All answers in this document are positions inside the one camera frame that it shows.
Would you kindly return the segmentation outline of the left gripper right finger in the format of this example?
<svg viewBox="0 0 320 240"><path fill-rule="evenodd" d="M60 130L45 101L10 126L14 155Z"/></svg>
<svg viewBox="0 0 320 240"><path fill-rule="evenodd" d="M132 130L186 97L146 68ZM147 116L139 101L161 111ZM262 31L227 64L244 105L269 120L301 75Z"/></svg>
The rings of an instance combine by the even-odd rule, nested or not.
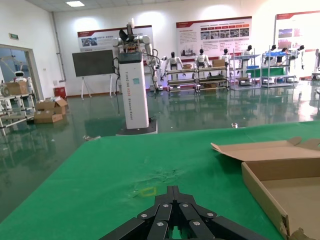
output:
<svg viewBox="0 0 320 240"><path fill-rule="evenodd" d="M190 238L202 240L265 240L266 238L216 212L198 205L190 194L173 187L173 203L180 210L178 222L189 230Z"/></svg>

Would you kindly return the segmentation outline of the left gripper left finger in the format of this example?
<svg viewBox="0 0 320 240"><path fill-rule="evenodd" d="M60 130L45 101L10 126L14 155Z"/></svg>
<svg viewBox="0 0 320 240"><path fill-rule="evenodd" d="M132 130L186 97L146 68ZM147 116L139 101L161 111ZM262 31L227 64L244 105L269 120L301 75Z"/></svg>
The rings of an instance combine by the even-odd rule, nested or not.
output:
<svg viewBox="0 0 320 240"><path fill-rule="evenodd" d="M165 194L157 195L154 205L115 228L102 240L147 240L156 234L167 235L174 203L174 187L168 186Z"/></svg>

